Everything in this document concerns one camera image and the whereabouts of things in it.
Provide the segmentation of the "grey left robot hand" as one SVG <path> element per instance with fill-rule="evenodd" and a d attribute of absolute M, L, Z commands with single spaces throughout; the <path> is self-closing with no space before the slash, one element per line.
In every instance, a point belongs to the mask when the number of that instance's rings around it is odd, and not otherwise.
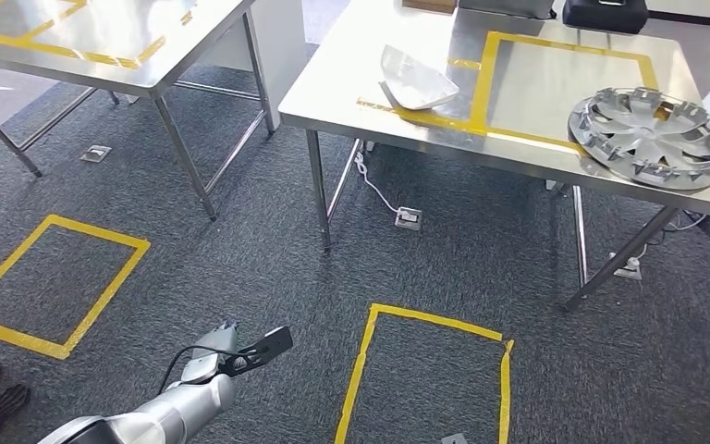
<path fill-rule="evenodd" d="M 238 350 L 238 326 L 237 321 L 226 320 L 221 326 L 215 327 L 203 335 L 196 342 L 198 346 L 202 346 L 202 349 L 196 349 L 193 357 L 197 359 L 212 354 L 212 349 L 236 352 Z"/>

